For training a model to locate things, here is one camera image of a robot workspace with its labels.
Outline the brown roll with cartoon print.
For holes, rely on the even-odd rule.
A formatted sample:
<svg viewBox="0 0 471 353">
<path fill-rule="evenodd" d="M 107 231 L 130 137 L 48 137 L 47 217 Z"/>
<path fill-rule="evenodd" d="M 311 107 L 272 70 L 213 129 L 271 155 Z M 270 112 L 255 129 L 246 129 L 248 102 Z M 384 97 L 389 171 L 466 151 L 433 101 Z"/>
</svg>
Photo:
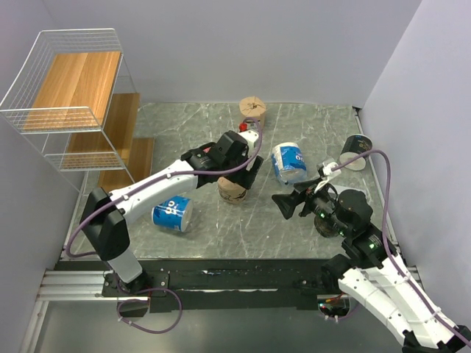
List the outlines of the brown roll with cartoon print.
<svg viewBox="0 0 471 353">
<path fill-rule="evenodd" d="M 239 184 L 231 182 L 225 177 L 219 177 L 217 181 L 219 195 L 224 201 L 231 204 L 240 204 L 247 196 L 247 189 Z"/>
</svg>

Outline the blue paper roll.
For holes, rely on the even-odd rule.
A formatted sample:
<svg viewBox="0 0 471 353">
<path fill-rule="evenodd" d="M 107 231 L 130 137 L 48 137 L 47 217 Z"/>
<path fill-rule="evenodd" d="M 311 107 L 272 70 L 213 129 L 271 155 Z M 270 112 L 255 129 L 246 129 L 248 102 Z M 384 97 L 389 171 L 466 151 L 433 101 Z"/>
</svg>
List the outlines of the blue paper roll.
<svg viewBox="0 0 471 353">
<path fill-rule="evenodd" d="M 278 182 L 292 185 L 305 181 L 307 168 L 300 147 L 296 143 L 280 143 L 272 149 L 272 165 Z"/>
<path fill-rule="evenodd" d="M 193 201 L 174 196 L 152 209 L 152 223 L 159 227 L 185 232 L 191 221 Z"/>
</svg>

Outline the brown roll with label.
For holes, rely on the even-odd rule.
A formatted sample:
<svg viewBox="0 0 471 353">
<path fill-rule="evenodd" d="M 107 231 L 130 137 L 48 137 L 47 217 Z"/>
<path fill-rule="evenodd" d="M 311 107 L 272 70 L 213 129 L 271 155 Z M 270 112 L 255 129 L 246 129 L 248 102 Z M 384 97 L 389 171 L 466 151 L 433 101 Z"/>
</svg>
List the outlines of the brown roll with label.
<svg viewBox="0 0 471 353">
<path fill-rule="evenodd" d="M 241 120 L 245 118 L 256 118 L 258 123 L 264 128 L 266 120 L 266 105 L 257 96 L 248 96 L 239 102 Z"/>
</svg>

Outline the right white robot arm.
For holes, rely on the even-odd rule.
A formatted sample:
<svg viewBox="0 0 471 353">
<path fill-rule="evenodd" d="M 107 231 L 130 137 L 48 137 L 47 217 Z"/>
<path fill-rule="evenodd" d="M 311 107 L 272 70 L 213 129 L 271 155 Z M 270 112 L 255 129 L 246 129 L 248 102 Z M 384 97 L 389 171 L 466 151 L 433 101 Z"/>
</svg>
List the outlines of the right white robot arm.
<svg viewBox="0 0 471 353">
<path fill-rule="evenodd" d="M 284 218 L 301 206 L 299 215 L 314 215 L 320 234 L 343 238 L 344 253 L 322 266 L 323 288 L 354 298 L 393 334 L 403 352 L 458 352 L 470 345 L 470 329 L 431 302 L 397 248 L 371 222 L 373 210 L 362 191 L 337 191 L 314 179 L 272 200 Z"/>
</svg>

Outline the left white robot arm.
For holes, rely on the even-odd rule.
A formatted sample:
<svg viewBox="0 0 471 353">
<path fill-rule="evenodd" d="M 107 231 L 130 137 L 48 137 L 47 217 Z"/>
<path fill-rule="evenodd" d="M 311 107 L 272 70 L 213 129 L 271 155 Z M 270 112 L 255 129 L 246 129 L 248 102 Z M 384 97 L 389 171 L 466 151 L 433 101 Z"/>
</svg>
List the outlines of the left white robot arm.
<svg viewBox="0 0 471 353">
<path fill-rule="evenodd" d="M 150 286 L 145 270 L 130 248 L 128 226 L 147 210 L 182 193 L 224 177 L 250 189 L 263 158 L 262 135 L 253 130 L 225 132 L 182 154 L 169 167 L 135 184 L 110 192 L 94 189 L 88 196 L 78 229 L 100 260 L 118 276 L 119 286 L 136 296 Z"/>
</svg>

